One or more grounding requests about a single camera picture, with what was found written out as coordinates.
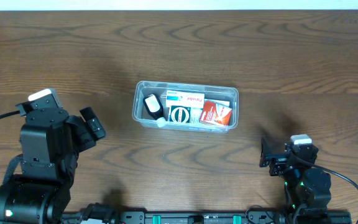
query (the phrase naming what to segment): clear plastic container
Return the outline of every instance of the clear plastic container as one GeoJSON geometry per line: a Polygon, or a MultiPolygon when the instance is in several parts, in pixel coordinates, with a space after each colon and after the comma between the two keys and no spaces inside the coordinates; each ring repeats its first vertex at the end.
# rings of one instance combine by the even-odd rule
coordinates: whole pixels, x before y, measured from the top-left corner
{"type": "Polygon", "coordinates": [[[140,81],[136,86],[132,117],[146,128],[227,133],[230,129],[237,127],[238,124],[239,92],[232,87],[140,81]],[[204,93],[205,99],[229,101],[230,108],[233,109],[229,124],[227,126],[218,126],[213,124],[175,123],[167,121],[165,125],[159,127],[161,126],[161,123],[157,123],[157,121],[147,113],[146,108],[143,105],[143,98],[150,94],[159,96],[161,104],[164,107],[165,119],[167,119],[169,113],[169,107],[166,107],[167,90],[204,93]]]}

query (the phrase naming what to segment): wood grain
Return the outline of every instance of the wood grain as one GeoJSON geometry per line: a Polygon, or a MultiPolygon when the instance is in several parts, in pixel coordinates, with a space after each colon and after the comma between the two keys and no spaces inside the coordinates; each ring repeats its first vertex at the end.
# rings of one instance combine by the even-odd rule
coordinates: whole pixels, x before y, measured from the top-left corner
{"type": "MultiPolygon", "coordinates": [[[[81,153],[68,210],[278,208],[283,181],[258,167],[266,135],[308,133],[317,163],[358,183],[358,11],[0,12],[0,114],[45,87],[108,132],[81,153]],[[141,80],[236,87],[239,125],[145,129],[131,118],[141,80]]],[[[23,123],[0,121],[0,184],[23,123]]],[[[357,190],[332,181],[329,207],[356,220],[357,190]]]]}

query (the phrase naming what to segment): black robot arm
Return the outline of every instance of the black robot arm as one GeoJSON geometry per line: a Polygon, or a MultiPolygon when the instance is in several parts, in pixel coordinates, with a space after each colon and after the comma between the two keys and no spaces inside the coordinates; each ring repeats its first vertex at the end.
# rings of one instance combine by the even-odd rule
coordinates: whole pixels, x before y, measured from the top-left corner
{"type": "Polygon", "coordinates": [[[85,120],[70,116],[54,90],[46,93],[16,105],[25,116],[23,154],[12,160],[0,186],[0,223],[60,223],[79,153],[106,135],[91,108],[80,111],[85,120]],[[17,163],[22,174],[13,175],[17,163]]]}
{"type": "Polygon", "coordinates": [[[292,136],[283,151],[262,139],[260,167],[285,180],[287,206],[276,210],[240,212],[147,212],[90,204],[78,213],[63,214],[70,201],[78,155],[96,145],[106,132],[91,108],[70,116],[54,90],[43,90],[16,105],[19,109],[0,116],[25,116],[21,129],[23,154],[15,157],[0,186],[0,223],[106,223],[106,224],[351,224],[349,212],[327,211],[331,199],[332,170],[314,164],[318,148],[307,135],[292,136]],[[22,174],[13,175],[20,164],[22,174]]]}

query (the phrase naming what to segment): white label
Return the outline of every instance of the white label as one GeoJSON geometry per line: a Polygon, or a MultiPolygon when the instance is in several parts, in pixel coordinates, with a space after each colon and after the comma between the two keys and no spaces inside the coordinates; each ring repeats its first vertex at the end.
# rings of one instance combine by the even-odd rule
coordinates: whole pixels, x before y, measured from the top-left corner
{"type": "Polygon", "coordinates": [[[204,111],[204,113],[203,113],[203,115],[201,116],[201,120],[204,120],[204,118],[205,118],[205,111],[204,111]]]}
{"type": "Polygon", "coordinates": [[[155,95],[151,94],[145,101],[151,113],[157,112],[160,109],[160,104],[155,95]]]}
{"type": "Polygon", "coordinates": [[[168,90],[166,104],[167,106],[202,108],[204,106],[204,93],[185,93],[168,90]]]}
{"type": "Polygon", "coordinates": [[[33,93],[29,96],[29,101],[37,100],[37,99],[39,99],[43,96],[49,95],[49,94],[52,94],[52,91],[50,89],[44,89],[44,90],[38,91],[37,93],[33,93]]]}
{"type": "Polygon", "coordinates": [[[216,105],[216,113],[220,120],[222,120],[223,117],[227,116],[230,113],[231,109],[228,107],[225,107],[223,105],[216,105]]]}
{"type": "Polygon", "coordinates": [[[189,111],[187,111],[186,109],[182,108],[182,107],[178,107],[173,109],[172,114],[171,114],[171,119],[173,122],[179,122],[179,123],[186,123],[190,118],[189,115],[189,111]],[[178,120],[176,119],[175,113],[178,112],[178,120]]]}

